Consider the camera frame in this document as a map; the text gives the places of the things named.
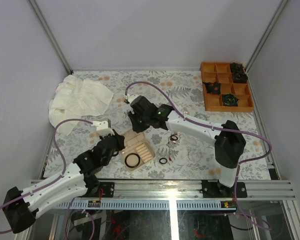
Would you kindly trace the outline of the beige jewelry box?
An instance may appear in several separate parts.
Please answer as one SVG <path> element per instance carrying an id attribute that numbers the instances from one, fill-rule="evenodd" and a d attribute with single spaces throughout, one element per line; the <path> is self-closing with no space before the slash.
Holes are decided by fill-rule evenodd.
<path id="1" fill-rule="evenodd" d="M 151 144 L 146 140 L 145 134 L 143 132 L 136 133 L 132 129 L 128 130 L 123 134 L 125 137 L 124 145 L 125 149 L 120 152 L 121 159 L 123 165 L 126 169 L 130 172 L 136 171 L 140 169 L 142 166 L 150 163 L 152 160 L 155 159 L 156 154 L 151 147 Z M 128 168 L 125 165 L 125 158 L 128 154 L 136 153 L 140 157 L 140 164 L 136 168 Z"/>

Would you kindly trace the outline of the black bangle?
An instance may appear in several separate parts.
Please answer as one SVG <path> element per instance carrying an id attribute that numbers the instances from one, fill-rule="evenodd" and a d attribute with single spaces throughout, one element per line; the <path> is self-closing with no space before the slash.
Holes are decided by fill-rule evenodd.
<path id="1" fill-rule="evenodd" d="M 141 163 L 141 158 L 137 153 L 129 153 L 124 159 L 125 165 L 130 168 L 134 169 L 138 167 Z"/>

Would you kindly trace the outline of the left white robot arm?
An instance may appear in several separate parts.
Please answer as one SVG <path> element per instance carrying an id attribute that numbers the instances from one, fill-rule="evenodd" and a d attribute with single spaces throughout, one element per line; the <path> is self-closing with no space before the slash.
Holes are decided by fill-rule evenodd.
<path id="1" fill-rule="evenodd" d="M 32 226 L 36 219 L 53 207 L 77 197 L 95 197 L 100 190 L 96 173 L 124 149 L 125 138 L 114 132 L 101 137 L 91 150 L 80 154 L 64 171 L 22 190 L 9 189 L 3 213 L 14 234 Z"/>

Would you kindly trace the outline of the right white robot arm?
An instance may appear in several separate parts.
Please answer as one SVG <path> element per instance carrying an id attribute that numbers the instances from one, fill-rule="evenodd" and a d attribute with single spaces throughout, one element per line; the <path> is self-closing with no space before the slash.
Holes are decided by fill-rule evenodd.
<path id="1" fill-rule="evenodd" d="M 220 165 L 218 192 L 226 198 L 235 193 L 237 166 L 246 146 L 236 123 L 230 120 L 224 124 L 208 123 L 196 117 L 182 116 L 171 105 L 157 107 L 142 95 L 127 94 L 124 101 L 132 108 L 128 117 L 134 132 L 141 133 L 153 127 L 183 133 L 214 146 L 215 160 Z"/>

